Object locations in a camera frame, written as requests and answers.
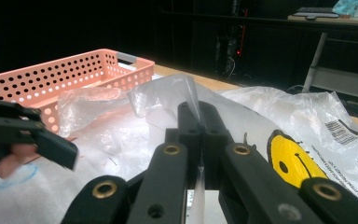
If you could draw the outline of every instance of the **smiley face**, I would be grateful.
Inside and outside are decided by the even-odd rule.
[[[289,135],[276,130],[268,140],[268,162],[287,183],[300,188],[304,179],[327,178],[310,155]]]

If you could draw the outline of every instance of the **barcode label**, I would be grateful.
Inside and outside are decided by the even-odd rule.
[[[334,120],[325,124],[327,129],[333,135],[334,140],[342,146],[358,139],[358,132],[350,129],[342,120]]]

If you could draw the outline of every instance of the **wooden table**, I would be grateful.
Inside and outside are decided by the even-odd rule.
[[[157,64],[155,64],[155,66],[154,66],[154,72],[161,76],[169,76],[169,75],[174,75],[174,74],[186,74],[186,75],[192,76],[194,78],[195,82],[199,83],[200,85],[202,85],[208,89],[214,90],[214,91],[233,90],[233,89],[239,88],[239,86],[232,85],[232,84],[229,84],[226,82],[214,80],[211,78],[191,74],[188,72],[172,69],[172,68],[157,65]],[[352,117],[352,119],[354,122],[356,122],[358,124],[358,118]]]

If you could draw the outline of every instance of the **pink plastic basket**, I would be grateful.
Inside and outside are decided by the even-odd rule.
[[[153,67],[146,59],[97,49],[0,74],[0,100],[41,109],[46,128],[57,133],[61,92],[96,86],[128,91],[151,80]]]

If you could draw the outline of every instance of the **plastic bag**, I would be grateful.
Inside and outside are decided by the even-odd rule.
[[[222,95],[273,120],[309,152],[328,178],[358,196],[358,125],[334,92],[291,95],[250,87]]]
[[[358,0],[339,0],[333,6],[333,12],[339,15],[358,17]]]
[[[119,88],[91,87],[62,92],[57,101],[59,135],[68,137],[104,112],[127,104],[126,98]]]

